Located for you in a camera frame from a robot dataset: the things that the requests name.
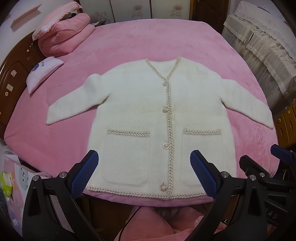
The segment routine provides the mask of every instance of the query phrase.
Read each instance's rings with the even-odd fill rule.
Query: screw
[[[39,176],[38,176],[38,175],[35,175],[35,176],[32,178],[33,181],[37,181],[38,179],[39,179]]]
[[[249,176],[249,178],[250,178],[252,181],[255,181],[255,180],[256,180],[256,176],[253,175],[253,174],[251,174],[251,175]]]
[[[65,178],[67,176],[67,173],[66,172],[61,172],[60,174],[59,174],[59,177],[60,178]]]
[[[221,172],[221,176],[224,178],[229,177],[229,173],[228,172]]]

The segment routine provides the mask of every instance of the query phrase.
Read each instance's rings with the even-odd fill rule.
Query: sweater
[[[168,75],[169,80],[161,78]],[[190,165],[194,150],[235,177],[226,108],[274,127],[269,108],[236,81],[180,57],[134,61],[103,75],[92,74],[48,108],[46,124],[92,106],[97,112],[88,149],[98,152],[99,164],[86,188],[119,195],[160,199],[205,195]]]

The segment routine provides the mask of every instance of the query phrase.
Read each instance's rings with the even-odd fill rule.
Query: cardigan's left sleeve
[[[92,74],[81,87],[58,99],[48,108],[45,123],[51,125],[101,104],[111,93],[110,85],[103,79]]]
[[[236,81],[219,78],[216,87],[225,107],[238,111],[270,129],[274,128],[269,107]]]

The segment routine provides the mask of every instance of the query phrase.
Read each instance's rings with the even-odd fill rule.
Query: blue gripper pad
[[[279,147],[278,145],[274,144],[270,148],[270,153],[280,159],[285,164],[289,165],[293,163],[293,155],[292,152]]]
[[[199,151],[193,151],[190,154],[190,164],[197,175],[203,189],[209,197],[216,198],[218,195],[217,182],[207,169],[204,162],[206,159]]]
[[[81,162],[84,162],[84,164],[71,182],[70,194],[73,199],[81,196],[99,163],[99,155],[96,151],[92,151],[92,153],[90,155],[87,154]]]

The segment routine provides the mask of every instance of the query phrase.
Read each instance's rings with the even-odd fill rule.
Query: black cable
[[[119,234],[118,241],[120,241],[120,239],[121,239],[121,235],[122,235],[124,229],[126,228],[126,226],[128,225],[128,223],[131,221],[131,219],[134,217],[134,215],[139,211],[139,209],[140,209],[141,207],[142,207],[142,206],[140,206],[140,207],[134,212],[134,214],[130,217],[130,219],[126,222],[126,224],[124,225],[124,227],[122,228],[122,230],[121,230],[121,232],[120,232],[120,234]]]

